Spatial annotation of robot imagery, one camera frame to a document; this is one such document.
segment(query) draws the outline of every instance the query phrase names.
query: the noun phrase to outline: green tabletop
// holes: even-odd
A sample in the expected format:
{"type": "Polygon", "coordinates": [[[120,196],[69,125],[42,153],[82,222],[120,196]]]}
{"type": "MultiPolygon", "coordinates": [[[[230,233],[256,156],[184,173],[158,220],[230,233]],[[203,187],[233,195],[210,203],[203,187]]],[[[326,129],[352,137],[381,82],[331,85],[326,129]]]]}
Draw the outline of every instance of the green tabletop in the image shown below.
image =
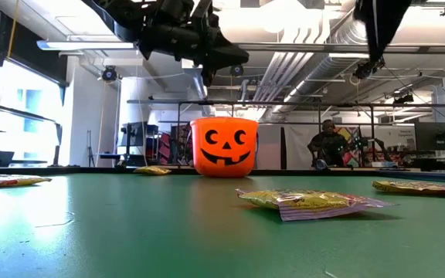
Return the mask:
{"type": "Polygon", "coordinates": [[[375,177],[75,174],[0,189],[0,277],[445,277],[445,198],[375,177]],[[235,189],[309,188],[400,204],[282,222],[235,189]]]}

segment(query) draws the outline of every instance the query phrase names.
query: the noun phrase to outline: orange pumpkin bucket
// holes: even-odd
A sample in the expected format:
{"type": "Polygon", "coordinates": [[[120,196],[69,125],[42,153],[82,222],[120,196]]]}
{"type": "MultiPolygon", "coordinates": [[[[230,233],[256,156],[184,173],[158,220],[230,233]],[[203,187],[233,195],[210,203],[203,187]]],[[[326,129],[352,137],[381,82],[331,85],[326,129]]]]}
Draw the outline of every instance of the orange pumpkin bucket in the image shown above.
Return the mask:
{"type": "Polygon", "coordinates": [[[201,175],[241,178],[255,165],[259,123],[233,117],[193,120],[193,163],[201,175]]]}

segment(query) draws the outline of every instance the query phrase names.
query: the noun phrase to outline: candy bag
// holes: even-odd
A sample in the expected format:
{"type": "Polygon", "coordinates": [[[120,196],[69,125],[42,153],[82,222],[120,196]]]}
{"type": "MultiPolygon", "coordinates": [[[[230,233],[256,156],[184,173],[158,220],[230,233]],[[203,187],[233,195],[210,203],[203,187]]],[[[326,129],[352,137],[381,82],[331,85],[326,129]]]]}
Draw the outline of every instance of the candy bag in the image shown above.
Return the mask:
{"type": "Polygon", "coordinates": [[[146,167],[136,168],[133,172],[144,175],[166,175],[169,174],[171,170],[155,166],[146,166],[146,167]]]}
{"type": "Polygon", "coordinates": [[[0,175],[0,187],[34,185],[42,181],[51,181],[35,175],[0,175]]]}
{"type": "Polygon", "coordinates": [[[321,219],[393,205],[362,196],[316,190],[237,191],[238,197],[254,205],[278,209],[283,221],[321,219]]]}
{"type": "Polygon", "coordinates": [[[374,181],[372,186],[384,192],[416,195],[445,194],[445,185],[438,185],[426,181],[374,181]]]}

